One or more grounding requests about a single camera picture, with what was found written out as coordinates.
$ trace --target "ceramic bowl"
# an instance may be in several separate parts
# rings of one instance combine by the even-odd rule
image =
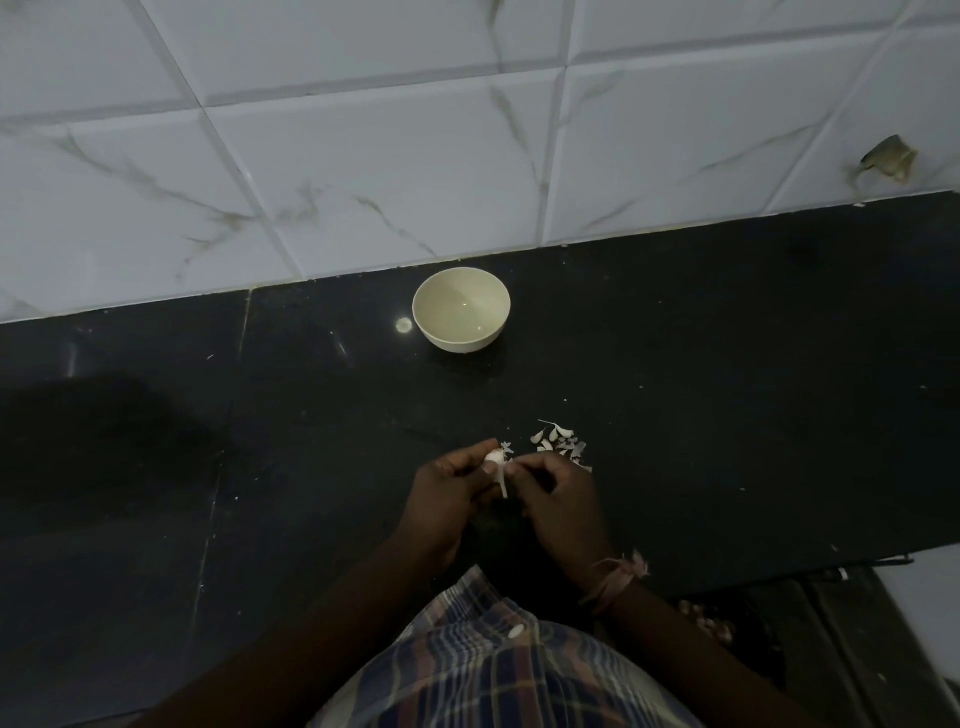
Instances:
[[[448,268],[423,282],[414,296],[414,321],[445,352],[479,352],[510,316],[510,292],[479,268]]]

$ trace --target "pile of garlic peels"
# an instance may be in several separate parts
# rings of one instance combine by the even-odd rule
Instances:
[[[530,438],[530,442],[537,446],[537,452],[544,452],[550,450],[552,452],[557,452],[560,455],[564,455],[570,459],[575,465],[579,465],[585,471],[592,473],[593,468],[589,465],[584,465],[581,462],[583,457],[584,450],[587,449],[587,443],[583,442],[579,438],[573,436],[572,429],[566,429],[565,427],[560,427],[557,423],[549,423],[546,420],[537,420],[539,423],[544,423],[545,425],[552,425],[553,429],[550,429],[549,434],[547,433],[548,427],[545,427],[536,435]],[[508,455],[513,455],[514,451],[510,447],[511,443],[500,443],[499,449],[494,450],[489,455],[487,455],[485,460],[490,460],[493,463],[496,463],[496,477],[495,482],[500,486],[501,495],[507,497],[507,483],[503,477],[503,466],[511,461],[512,458],[507,457]]]
[[[553,425],[553,429],[550,430],[549,434],[547,434],[548,428],[545,427],[530,438],[530,442],[537,446],[537,452],[551,450],[560,455],[566,455],[575,465],[579,465],[590,473],[593,472],[593,468],[580,462],[580,459],[584,455],[584,450],[587,449],[587,443],[580,440],[580,438],[574,437],[572,429],[560,427],[557,423],[549,423],[546,420],[537,420],[537,422],[544,423],[545,425]]]

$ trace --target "human hand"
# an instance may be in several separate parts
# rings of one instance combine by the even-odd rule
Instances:
[[[556,482],[544,491],[532,471],[547,471]],[[564,570],[567,578],[585,593],[592,592],[604,574],[594,565],[616,558],[593,476],[556,452],[523,455],[508,463],[510,478],[533,522],[537,538]]]
[[[467,521],[496,476],[496,464],[484,458],[499,447],[485,440],[417,471],[395,538],[425,560],[432,576],[453,563]]]

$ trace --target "tiled wall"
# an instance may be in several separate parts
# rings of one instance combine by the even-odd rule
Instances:
[[[960,545],[914,554],[907,567],[877,569],[931,664],[960,684]]]
[[[960,0],[0,0],[0,321],[957,185]]]

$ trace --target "plaid shirt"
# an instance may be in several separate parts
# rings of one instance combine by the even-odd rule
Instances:
[[[479,567],[420,612],[309,726],[371,724],[701,725],[614,650],[501,598]]]

